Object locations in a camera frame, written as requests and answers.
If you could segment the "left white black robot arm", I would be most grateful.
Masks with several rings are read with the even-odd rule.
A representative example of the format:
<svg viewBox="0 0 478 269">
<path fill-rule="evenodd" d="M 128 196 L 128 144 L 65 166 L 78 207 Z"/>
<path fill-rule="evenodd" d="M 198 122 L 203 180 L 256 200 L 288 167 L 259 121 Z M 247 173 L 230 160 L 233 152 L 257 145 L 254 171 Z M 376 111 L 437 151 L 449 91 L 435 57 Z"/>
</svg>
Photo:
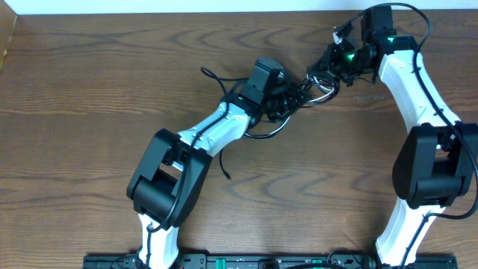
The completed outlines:
<svg viewBox="0 0 478 269">
<path fill-rule="evenodd" d="M 234 78 L 231 88 L 209 69 L 204 73 L 223 92 L 216 111 L 184 131 L 158 131 L 126 188 L 143 227 L 138 253 L 143 268 L 174 265 L 179 256 L 179 227 L 199 198 L 214 156 L 246 137 L 262 117 L 286 124 L 311 98 L 283 71 Z"/>
</svg>

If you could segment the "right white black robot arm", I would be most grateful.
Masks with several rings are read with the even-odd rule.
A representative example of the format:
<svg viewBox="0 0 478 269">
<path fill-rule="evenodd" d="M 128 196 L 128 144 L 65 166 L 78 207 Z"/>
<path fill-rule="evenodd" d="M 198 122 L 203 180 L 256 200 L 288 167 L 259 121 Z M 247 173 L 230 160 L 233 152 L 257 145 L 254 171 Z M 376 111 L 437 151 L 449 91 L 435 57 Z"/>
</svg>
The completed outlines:
<svg viewBox="0 0 478 269">
<path fill-rule="evenodd" d="M 407 129 L 392 169 L 397 201 L 384 232 L 376 239 L 377 262 L 390 268 L 416 265 L 416 253 L 437 218 L 464 196 L 477 174 L 477 125 L 463 123 L 432 83 L 411 36 L 385 34 L 362 47 L 335 37 L 308 77 L 350 86 L 372 73 L 391 92 Z"/>
</svg>

